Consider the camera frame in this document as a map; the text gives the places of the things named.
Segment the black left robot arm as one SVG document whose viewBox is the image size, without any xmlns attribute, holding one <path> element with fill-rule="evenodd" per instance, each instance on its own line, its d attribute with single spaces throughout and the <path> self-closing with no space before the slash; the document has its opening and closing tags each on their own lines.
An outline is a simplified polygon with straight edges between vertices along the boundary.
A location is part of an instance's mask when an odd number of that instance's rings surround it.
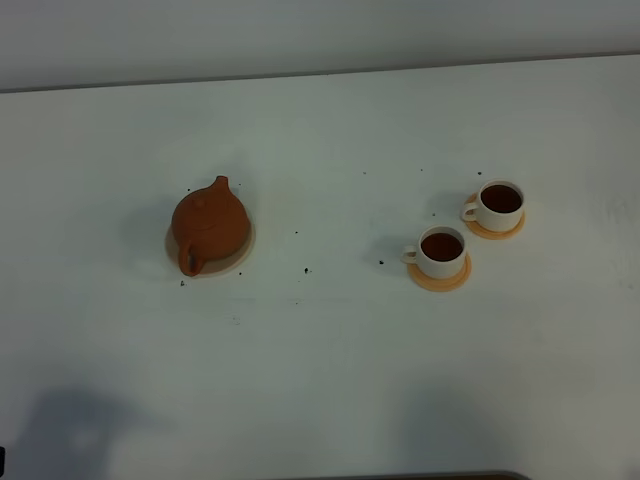
<svg viewBox="0 0 640 480">
<path fill-rule="evenodd" d="M 0 447 L 0 477 L 4 475 L 5 457 L 6 457 L 6 449 L 4 447 Z"/>
</svg>

